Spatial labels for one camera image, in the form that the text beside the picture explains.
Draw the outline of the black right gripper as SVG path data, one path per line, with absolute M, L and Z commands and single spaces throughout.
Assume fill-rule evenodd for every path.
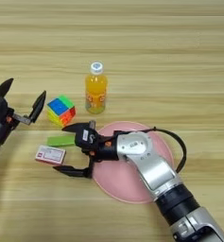
M 92 133 L 88 137 L 88 144 L 81 151 L 89 157 L 89 164 L 86 168 L 77 169 L 71 165 L 58 165 L 54 169 L 69 177 L 91 178 L 95 163 L 102 161 L 117 161 L 117 137 L 103 136 L 95 131 L 95 121 L 91 120 L 86 123 L 75 123 L 62 129 L 67 132 L 79 132 L 88 130 Z

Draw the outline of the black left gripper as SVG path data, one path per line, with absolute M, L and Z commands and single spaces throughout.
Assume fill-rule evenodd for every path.
M 12 78 L 7 79 L 0 85 L 0 96 L 4 97 L 13 82 Z M 34 102 L 32 112 L 29 116 L 21 116 L 13 111 L 9 111 L 3 121 L 0 121 L 0 146 L 2 146 L 9 135 L 17 128 L 20 123 L 30 125 L 31 122 L 35 123 L 40 113 L 43 110 L 44 102 L 46 98 L 46 91 L 43 91 L 40 96 Z

